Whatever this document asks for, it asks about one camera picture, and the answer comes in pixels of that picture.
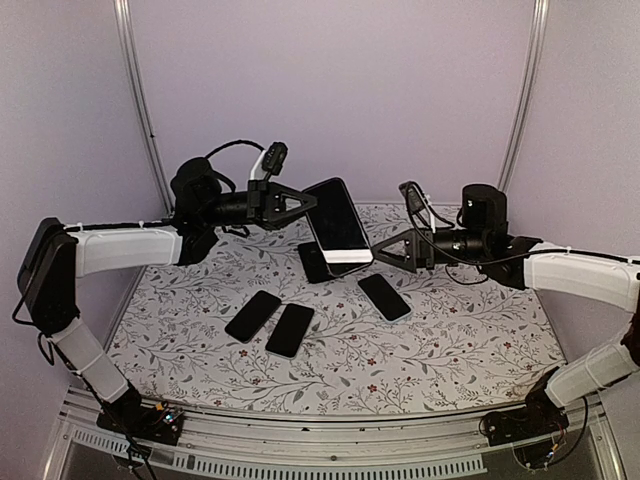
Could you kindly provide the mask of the dark purple phone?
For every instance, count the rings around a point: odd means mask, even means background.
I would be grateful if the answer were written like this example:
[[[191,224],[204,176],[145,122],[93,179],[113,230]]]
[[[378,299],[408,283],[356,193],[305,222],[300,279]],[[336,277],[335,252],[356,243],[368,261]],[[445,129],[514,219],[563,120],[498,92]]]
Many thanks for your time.
[[[382,275],[365,277],[358,281],[358,286],[385,322],[397,323],[412,313],[409,304]]]

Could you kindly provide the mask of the black phone case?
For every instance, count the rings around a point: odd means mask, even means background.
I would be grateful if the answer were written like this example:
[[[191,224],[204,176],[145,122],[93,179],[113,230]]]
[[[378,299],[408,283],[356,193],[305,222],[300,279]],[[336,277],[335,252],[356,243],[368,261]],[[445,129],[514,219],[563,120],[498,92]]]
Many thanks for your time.
[[[316,242],[299,244],[297,251],[305,276],[310,284],[320,284],[337,279],[337,277],[330,272]]]

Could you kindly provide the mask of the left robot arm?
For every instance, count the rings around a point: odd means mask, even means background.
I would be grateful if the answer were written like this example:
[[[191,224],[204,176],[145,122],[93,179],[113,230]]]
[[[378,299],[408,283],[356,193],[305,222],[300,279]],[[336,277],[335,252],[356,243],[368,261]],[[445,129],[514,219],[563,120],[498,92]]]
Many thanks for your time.
[[[128,434],[148,426],[148,412],[131,397],[133,388],[81,318],[76,281],[103,271],[142,266],[188,266],[202,262],[218,241],[219,227],[256,225],[279,230],[314,208],[316,199],[274,183],[270,167],[252,175],[244,191],[223,192],[230,181],[205,157],[185,162],[171,181],[175,210],[166,220],[65,225],[43,219],[17,277],[18,309],[68,360],[104,402],[111,419]]]

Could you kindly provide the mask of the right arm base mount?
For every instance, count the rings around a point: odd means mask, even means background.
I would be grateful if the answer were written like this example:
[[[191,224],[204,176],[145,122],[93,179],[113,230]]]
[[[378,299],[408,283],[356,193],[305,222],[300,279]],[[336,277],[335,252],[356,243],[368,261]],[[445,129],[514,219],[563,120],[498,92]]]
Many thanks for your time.
[[[562,408],[553,404],[532,403],[512,410],[491,411],[479,421],[479,432],[490,446],[519,442],[569,427]]]

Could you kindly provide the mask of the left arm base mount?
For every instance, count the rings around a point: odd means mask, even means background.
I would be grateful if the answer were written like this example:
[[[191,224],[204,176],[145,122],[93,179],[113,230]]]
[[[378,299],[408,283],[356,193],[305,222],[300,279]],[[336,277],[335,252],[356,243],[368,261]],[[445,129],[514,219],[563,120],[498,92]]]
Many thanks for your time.
[[[106,403],[96,422],[104,430],[170,446],[178,444],[183,423],[182,409],[166,402],[145,406],[138,400]]]

